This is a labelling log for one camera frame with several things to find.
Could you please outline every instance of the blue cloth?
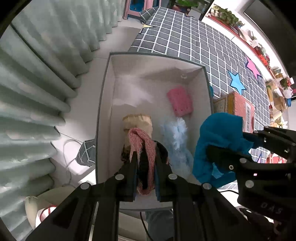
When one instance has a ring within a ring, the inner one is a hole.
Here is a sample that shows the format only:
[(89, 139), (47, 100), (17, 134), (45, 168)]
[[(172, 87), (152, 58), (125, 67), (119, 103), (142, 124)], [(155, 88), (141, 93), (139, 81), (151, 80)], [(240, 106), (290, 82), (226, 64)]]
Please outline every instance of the blue cloth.
[(212, 114), (203, 122), (195, 149), (192, 171), (201, 183), (210, 183), (218, 188), (236, 179), (234, 172), (224, 173), (215, 163), (207, 160), (206, 147), (214, 145), (249, 155), (253, 142), (243, 138), (242, 124), (242, 117), (228, 113)]
[(288, 105), (288, 107), (291, 107), (291, 104), (292, 104), (291, 98), (287, 99), (287, 105)]
[(214, 97), (214, 89), (212, 86), (210, 86), (211, 96)]

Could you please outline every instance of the screw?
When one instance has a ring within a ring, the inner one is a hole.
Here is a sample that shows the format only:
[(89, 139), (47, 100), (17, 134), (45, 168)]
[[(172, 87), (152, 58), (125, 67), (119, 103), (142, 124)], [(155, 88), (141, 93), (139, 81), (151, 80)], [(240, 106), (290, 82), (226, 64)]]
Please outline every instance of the screw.
[(83, 190), (85, 190), (85, 189), (88, 189), (89, 186), (90, 186), (89, 183), (82, 183), (82, 184), (80, 185), (80, 188), (83, 189)]
[(117, 174), (116, 176), (115, 176), (115, 179), (116, 180), (122, 180), (124, 178), (124, 175), (122, 175), (122, 174)]
[(203, 187), (204, 189), (206, 189), (206, 190), (210, 190), (210, 189), (212, 188), (212, 185), (209, 184), (209, 183), (204, 183), (204, 184), (202, 185), (202, 187)]
[(248, 180), (246, 181), (245, 185), (247, 188), (252, 188), (254, 187), (254, 182), (252, 180)]
[(169, 174), (169, 176), (168, 176), (168, 178), (171, 179), (171, 180), (176, 180), (177, 177), (178, 176), (176, 174), (173, 174), (173, 173)]
[(240, 162), (240, 163), (246, 163), (246, 162), (247, 162), (247, 159), (246, 159), (246, 158), (240, 158), (240, 159), (239, 159), (239, 162)]

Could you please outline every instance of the blue star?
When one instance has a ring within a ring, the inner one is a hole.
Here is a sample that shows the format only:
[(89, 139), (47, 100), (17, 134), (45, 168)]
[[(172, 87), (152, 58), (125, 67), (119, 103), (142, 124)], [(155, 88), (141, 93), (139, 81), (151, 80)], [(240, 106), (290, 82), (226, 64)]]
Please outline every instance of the blue star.
[(239, 94), (242, 94), (242, 90), (246, 90), (246, 88), (241, 83), (241, 81), (239, 79), (239, 74), (237, 73), (236, 75), (234, 75), (229, 70), (227, 70), (227, 71), (230, 74), (231, 79), (232, 79), (232, 81), (230, 83), (230, 86), (233, 87), (233, 88), (236, 88), (237, 91), (239, 92)]

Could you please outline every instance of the white cable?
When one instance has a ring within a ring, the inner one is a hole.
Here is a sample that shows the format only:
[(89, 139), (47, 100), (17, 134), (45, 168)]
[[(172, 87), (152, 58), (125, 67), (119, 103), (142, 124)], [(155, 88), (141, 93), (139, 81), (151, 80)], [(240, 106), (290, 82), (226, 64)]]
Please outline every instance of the white cable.
[(70, 170), (69, 170), (69, 166), (70, 166), (70, 164), (76, 159), (76, 157), (75, 157), (73, 160), (71, 160), (69, 163), (67, 163), (66, 156), (65, 156), (65, 145), (66, 145), (67, 143), (69, 143), (69, 142), (76, 142), (76, 143), (78, 143), (79, 145), (81, 145), (81, 143), (80, 143), (79, 141), (74, 140), (74, 139), (69, 139), (69, 140), (65, 141), (65, 143), (64, 143), (64, 145), (63, 145), (63, 150), (62, 150), (62, 151), (63, 151), (64, 161), (65, 161), (65, 164), (66, 164), (66, 174), (67, 174), (67, 173), (70, 174), (69, 181), (68, 181), (67, 183), (65, 183), (63, 186), (65, 186), (65, 185), (69, 185), (69, 184), (71, 183), (71, 181), (72, 181), (72, 173), (71, 173)]

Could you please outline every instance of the light blue fluffy toy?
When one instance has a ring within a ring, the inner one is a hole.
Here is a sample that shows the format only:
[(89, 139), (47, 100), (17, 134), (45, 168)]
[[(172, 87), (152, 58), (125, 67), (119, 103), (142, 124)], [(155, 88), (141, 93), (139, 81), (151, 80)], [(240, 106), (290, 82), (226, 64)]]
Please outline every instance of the light blue fluffy toy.
[(182, 118), (161, 126), (162, 144), (168, 151), (172, 172), (184, 179), (192, 173), (193, 156), (187, 149), (187, 127)]

